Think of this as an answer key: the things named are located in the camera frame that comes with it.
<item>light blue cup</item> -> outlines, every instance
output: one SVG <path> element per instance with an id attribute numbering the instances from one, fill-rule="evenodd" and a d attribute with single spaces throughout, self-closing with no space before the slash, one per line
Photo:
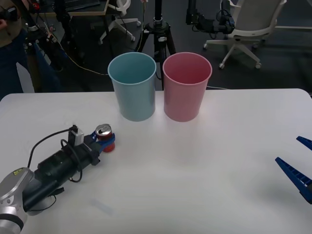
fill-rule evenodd
<path id="1" fill-rule="evenodd" d="M 121 114 L 143 121 L 155 111 L 156 63 L 148 55 L 131 52 L 114 58 L 108 66 Z"/>

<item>office chair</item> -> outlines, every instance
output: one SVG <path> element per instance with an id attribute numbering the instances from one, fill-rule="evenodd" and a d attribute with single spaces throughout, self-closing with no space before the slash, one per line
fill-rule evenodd
<path id="1" fill-rule="evenodd" d="M 287 0 L 238 0 L 230 6 L 234 8 L 233 19 L 235 21 L 234 31 L 228 35 L 228 40 L 208 40 L 204 44 L 207 49 L 208 44 L 219 44 L 231 46 L 229 52 L 219 64 L 219 69 L 223 69 L 226 60 L 233 53 L 234 49 L 239 49 L 256 61 L 255 67 L 261 68 L 260 59 L 245 46 L 247 43 L 254 43 L 254 48 L 261 40 L 266 40 L 276 26 L 282 7 Z"/>
<path id="2" fill-rule="evenodd" d="M 131 0 L 116 0 L 117 6 L 108 4 L 108 7 L 120 12 L 120 16 L 123 17 L 127 14 L 127 9 L 131 5 Z M 123 33 L 127 33 L 127 35 L 131 38 L 131 41 L 135 41 L 136 38 L 132 35 L 131 32 L 125 29 L 124 26 L 122 26 L 124 23 L 131 23 L 131 22 L 136 22 L 137 27 L 141 26 L 141 22 L 138 21 L 138 19 L 115 19 L 114 21 L 111 22 L 111 24 L 108 26 L 109 31 L 111 31 L 113 28 L 117 28 L 121 30 Z M 91 28 L 94 28 L 94 26 L 98 25 L 99 23 L 93 23 L 91 24 Z M 100 45 L 103 44 L 103 39 L 106 37 L 106 32 L 102 34 L 100 37 L 98 43 Z"/>

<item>table leg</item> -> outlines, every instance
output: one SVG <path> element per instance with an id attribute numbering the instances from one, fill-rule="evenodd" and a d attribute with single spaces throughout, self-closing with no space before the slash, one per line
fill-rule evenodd
<path id="1" fill-rule="evenodd" d="M 109 28 L 108 28 L 106 16 L 103 16 L 103 23 L 104 23 L 104 28 L 105 28 L 106 36 L 107 36 L 107 39 L 108 39 L 109 50 L 110 50 L 110 52 L 111 52 L 112 58 L 114 58 L 113 46 L 112 46 L 111 38 L 110 38 L 110 35 L 109 35 Z"/>

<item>jeans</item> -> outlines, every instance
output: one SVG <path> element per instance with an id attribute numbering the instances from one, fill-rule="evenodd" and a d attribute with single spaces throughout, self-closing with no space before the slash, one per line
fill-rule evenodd
<path id="1" fill-rule="evenodd" d="M 23 47 L 26 32 L 21 33 L 11 44 L 0 48 L 0 100 L 8 94 L 23 93 L 16 63 L 28 70 L 27 55 Z M 36 57 L 42 86 L 45 92 L 60 92 L 61 85 L 55 71 L 46 62 L 38 46 L 35 44 Z"/>

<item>table surface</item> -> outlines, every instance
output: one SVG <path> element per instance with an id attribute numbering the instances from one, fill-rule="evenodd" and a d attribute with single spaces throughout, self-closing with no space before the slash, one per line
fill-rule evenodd
<path id="1" fill-rule="evenodd" d="M 66 182 L 23 234 L 310 234 L 312 207 L 274 160 L 312 177 L 312 152 L 296 141 L 312 139 L 311 119 L 299 89 L 206 91 L 186 123 L 164 114 L 162 92 L 143 122 L 123 118 L 114 93 L 12 94 L 0 102 L 0 178 L 48 134 L 110 123 L 116 149 Z M 31 169 L 66 137 L 42 143 Z"/>
<path id="2" fill-rule="evenodd" d="M 54 0 L 48 0 L 47 6 L 43 6 L 41 8 L 40 15 L 43 17 L 44 13 L 47 17 L 56 16 L 55 12 L 52 9 L 51 4 L 54 2 Z M 116 11 L 113 9 L 110 9 L 108 7 L 109 0 L 100 0 L 100 5 L 98 6 L 91 6 L 75 11 L 69 11 L 69 15 L 71 16 L 105 16 L 107 14 L 116 14 Z"/>

